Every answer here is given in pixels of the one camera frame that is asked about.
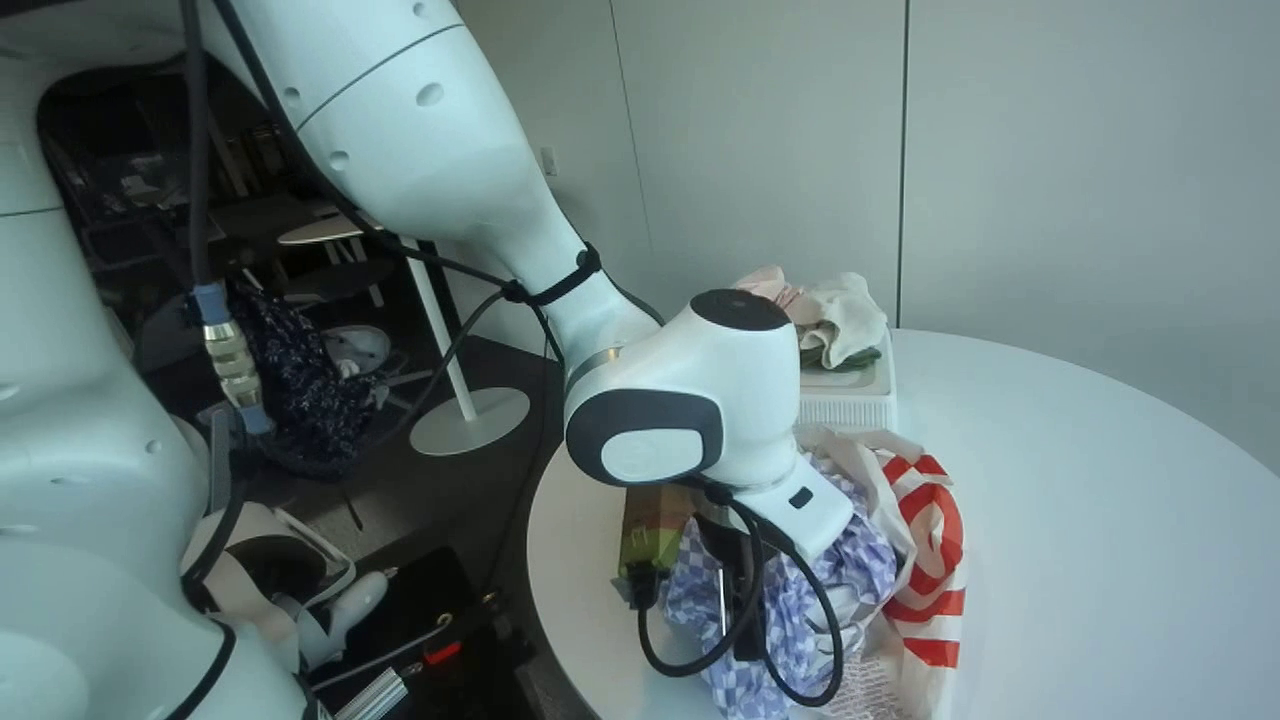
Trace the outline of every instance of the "blue patterned cloth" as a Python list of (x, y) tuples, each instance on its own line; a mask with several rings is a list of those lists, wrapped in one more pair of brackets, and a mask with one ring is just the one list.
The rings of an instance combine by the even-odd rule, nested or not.
[[(845, 650), (862, 650), (862, 620), (882, 614), (901, 576), (901, 558), (892, 542), (868, 522), (868, 498), (862, 485), (838, 478), (833, 463), (814, 463), (854, 498), (854, 522), (840, 542), (814, 563), (826, 581)], [(669, 623), (698, 641), (710, 652), (730, 623), (719, 623), (719, 559), (700, 546), (698, 523), (688, 522), (682, 542), (682, 559), (661, 594)], [(777, 671), (798, 694), (822, 694), (833, 678), (833, 641), (826, 627), (822, 602), (788, 558), (767, 559), (764, 568), (764, 615), (767, 615), (767, 656)], [(771, 684), (764, 663), (744, 663), (731, 652), (705, 670), (705, 684), (716, 698), (716, 707), (731, 720), (785, 720), (793, 701)]]

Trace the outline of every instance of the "gray floor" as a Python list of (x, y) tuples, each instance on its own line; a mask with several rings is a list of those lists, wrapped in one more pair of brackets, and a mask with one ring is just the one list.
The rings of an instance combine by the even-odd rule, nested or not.
[(476, 589), (501, 589), (518, 605), (508, 623), (535, 650), (522, 679), (542, 718), (594, 718), (545, 650), (522, 576), (524, 506), (560, 442), (560, 374), (542, 356), (485, 341), (467, 343), (465, 374), (473, 388), (524, 388), (528, 422), (511, 437), (449, 459), (420, 455), (407, 449), (407, 433), (398, 433), (346, 494), (289, 485), (275, 487), (275, 499), (357, 559), (398, 563), (413, 551), (454, 548)]

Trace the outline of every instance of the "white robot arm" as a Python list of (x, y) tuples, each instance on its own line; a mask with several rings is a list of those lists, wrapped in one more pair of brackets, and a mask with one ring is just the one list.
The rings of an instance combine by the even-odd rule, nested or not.
[[(528, 292), (577, 273), (583, 239), (449, 0), (201, 9), (204, 48), (250, 89), (269, 79), (263, 102), (369, 221), (482, 246)], [(253, 633), (185, 605), (204, 469), (117, 352), (34, 161), (51, 76), (177, 52), (177, 35), (177, 0), (34, 3), (0, 24), (0, 568), (24, 576), (0, 594), (0, 718), (163, 718), (191, 698), (198, 718), (307, 707)], [(854, 507), (798, 449), (798, 332), (771, 303), (710, 292), (658, 327), (594, 273), (545, 317), (569, 362), (564, 444), (590, 478), (705, 478), (807, 558), (840, 538)]]

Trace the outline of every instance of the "black strap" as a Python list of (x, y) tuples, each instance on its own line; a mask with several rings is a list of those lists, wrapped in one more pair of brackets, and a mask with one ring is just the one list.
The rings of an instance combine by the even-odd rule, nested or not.
[(506, 301), (545, 310), (545, 303), (556, 303), (560, 298), (569, 298), (574, 287), (580, 287), (595, 273), (602, 273), (602, 252), (590, 246), (564, 279), (556, 279), (554, 287), (545, 287), (535, 298), (524, 284), (506, 284)]
[(224, 670), (227, 670), (227, 661), (234, 661), (234, 652), (235, 652), (235, 633), (234, 633), (227, 623), (221, 623), (221, 627), (224, 627), (224, 643), (216, 650), (210, 671), (204, 671), (201, 684), (189, 694), (189, 701), (169, 712), (169, 720), (189, 720), (189, 718), (204, 706), (204, 698), (212, 694), (212, 684), (224, 678)]

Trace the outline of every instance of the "lamp base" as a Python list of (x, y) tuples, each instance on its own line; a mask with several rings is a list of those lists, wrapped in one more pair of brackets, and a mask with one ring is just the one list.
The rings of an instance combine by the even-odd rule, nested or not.
[(420, 455), (465, 455), (506, 442), (528, 417), (528, 397), (518, 388), (482, 388), (473, 391), (473, 404), (473, 422), (465, 422), (456, 400), (437, 404), (413, 426), (407, 444)]

